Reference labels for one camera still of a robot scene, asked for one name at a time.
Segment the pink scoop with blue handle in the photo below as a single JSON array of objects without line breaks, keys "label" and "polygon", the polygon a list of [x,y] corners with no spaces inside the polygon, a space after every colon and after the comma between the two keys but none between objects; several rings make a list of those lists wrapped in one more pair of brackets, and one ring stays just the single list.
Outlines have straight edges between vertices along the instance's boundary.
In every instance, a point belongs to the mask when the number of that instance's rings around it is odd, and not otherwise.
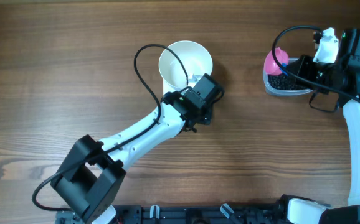
[{"label": "pink scoop with blue handle", "polygon": [[[282,50],[281,48],[277,47],[274,50],[275,56],[277,57],[277,60],[279,64],[286,67],[289,64],[289,56],[288,54]],[[281,75],[283,72],[281,68],[278,66],[276,61],[274,60],[273,53],[270,51],[264,61],[263,70],[268,75]]]}]

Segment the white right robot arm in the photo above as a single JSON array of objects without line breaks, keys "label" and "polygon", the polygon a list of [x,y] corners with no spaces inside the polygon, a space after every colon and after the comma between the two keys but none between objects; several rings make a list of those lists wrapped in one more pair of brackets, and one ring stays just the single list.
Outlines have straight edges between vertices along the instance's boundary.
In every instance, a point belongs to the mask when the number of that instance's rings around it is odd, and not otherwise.
[{"label": "white right robot arm", "polygon": [[340,39],[333,29],[311,26],[316,53],[294,63],[276,61],[283,73],[312,90],[338,94],[351,150],[351,187],[348,204],[329,208],[312,200],[292,198],[285,202],[290,223],[360,223],[360,29],[344,30]]}]

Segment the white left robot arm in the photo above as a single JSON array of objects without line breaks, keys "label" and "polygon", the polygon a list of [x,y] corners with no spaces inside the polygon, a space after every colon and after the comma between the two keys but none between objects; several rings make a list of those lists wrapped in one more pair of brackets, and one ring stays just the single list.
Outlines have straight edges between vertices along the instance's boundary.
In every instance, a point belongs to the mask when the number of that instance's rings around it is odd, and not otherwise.
[{"label": "white left robot arm", "polygon": [[167,92],[149,115],[124,131],[95,141],[75,142],[51,180],[51,187],[83,223],[109,223],[112,206],[127,170],[158,144],[208,125],[223,88],[209,75],[193,87]]}]

